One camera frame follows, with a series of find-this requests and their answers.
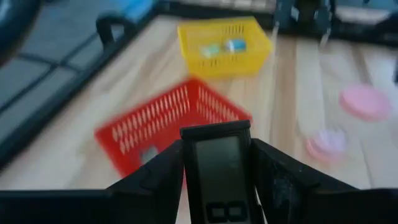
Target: red plastic basket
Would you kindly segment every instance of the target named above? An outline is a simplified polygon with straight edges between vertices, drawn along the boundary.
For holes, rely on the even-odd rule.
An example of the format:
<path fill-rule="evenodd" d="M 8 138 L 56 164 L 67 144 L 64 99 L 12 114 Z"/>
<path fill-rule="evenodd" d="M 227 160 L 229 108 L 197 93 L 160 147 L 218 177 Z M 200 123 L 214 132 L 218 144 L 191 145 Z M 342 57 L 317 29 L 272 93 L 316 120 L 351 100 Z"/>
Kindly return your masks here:
<path fill-rule="evenodd" d="M 125 177 L 142 165 L 146 149 L 154 146 L 160 153 L 180 139 L 181 127 L 239 119 L 251 117 L 191 78 L 105 124 L 95 137 Z"/>

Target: pink lid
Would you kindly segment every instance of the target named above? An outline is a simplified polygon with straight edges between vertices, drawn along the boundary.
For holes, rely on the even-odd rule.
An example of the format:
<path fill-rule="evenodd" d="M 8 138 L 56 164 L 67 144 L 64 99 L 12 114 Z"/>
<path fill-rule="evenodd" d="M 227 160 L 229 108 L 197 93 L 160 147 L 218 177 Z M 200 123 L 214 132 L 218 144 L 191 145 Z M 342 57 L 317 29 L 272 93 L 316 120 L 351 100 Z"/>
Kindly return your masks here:
<path fill-rule="evenodd" d="M 307 140 L 307 151 L 316 159 L 331 162 L 339 159 L 346 149 L 342 130 L 321 130 Z"/>
<path fill-rule="evenodd" d="M 387 97 L 369 85 L 356 85 L 340 93 L 340 105 L 366 121 L 387 118 L 392 106 Z"/>

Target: small toy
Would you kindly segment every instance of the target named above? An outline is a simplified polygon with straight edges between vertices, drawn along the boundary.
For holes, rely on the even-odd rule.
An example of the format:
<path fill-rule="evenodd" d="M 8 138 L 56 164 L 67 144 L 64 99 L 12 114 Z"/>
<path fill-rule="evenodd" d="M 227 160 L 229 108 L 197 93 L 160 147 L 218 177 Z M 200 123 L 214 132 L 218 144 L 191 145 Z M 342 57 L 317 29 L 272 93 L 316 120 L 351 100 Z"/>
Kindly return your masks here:
<path fill-rule="evenodd" d="M 356 85 L 341 92 L 340 105 L 365 121 L 386 119 L 392 110 L 387 96 L 369 85 Z"/>
<path fill-rule="evenodd" d="M 207 47 L 202 48 L 202 54 L 206 58 L 211 58 L 214 57 L 215 55 L 218 55 L 221 51 L 221 47 L 218 44 L 212 44 Z"/>
<path fill-rule="evenodd" d="M 226 48 L 230 52 L 242 52 L 246 50 L 246 42 L 244 39 L 232 39 L 226 43 Z"/>
<path fill-rule="evenodd" d="M 324 129 L 307 140 L 307 151 L 323 162 L 338 160 L 346 149 L 345 133 L 339 129 Z"/>

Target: plastic basket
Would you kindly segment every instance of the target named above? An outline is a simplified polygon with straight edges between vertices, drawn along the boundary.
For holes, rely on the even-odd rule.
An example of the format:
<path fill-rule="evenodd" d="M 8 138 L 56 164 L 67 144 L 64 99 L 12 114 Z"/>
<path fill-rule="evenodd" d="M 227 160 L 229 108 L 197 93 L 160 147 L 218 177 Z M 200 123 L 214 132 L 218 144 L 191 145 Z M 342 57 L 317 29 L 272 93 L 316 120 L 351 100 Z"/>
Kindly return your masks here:
<path fill-rule="evenodd" d="M 155 147 L 159 153 L 180 139 L 181 127 L 239 119 L 251 117 L 191 78 L 105 124 L 95 137 L 125 177 L 142 165 L 145 150 Z"/>
<path fill-rule="evenodd" d="M 254 17 L 184 22 L 178 27 L 178 37 L 190 73 L 199 77 L 255 74 L 272 50 L 271 41 Z M 237 38 L 245 40 L 244 52 L 222 52 L 211 58 L 202 53 L 204 46 L 222 46 Z"/>

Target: digital display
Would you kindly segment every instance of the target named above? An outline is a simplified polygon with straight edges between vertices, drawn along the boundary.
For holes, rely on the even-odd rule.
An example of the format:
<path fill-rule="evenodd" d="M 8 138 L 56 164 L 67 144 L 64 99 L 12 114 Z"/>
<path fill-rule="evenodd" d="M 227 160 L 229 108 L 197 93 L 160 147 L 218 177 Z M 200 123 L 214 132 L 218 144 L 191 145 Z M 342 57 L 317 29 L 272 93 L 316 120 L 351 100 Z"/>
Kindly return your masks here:
<path fill-rule="evenodd" d="M 205 223 L 251 223 L 237 136 L 196 143 Z"/>

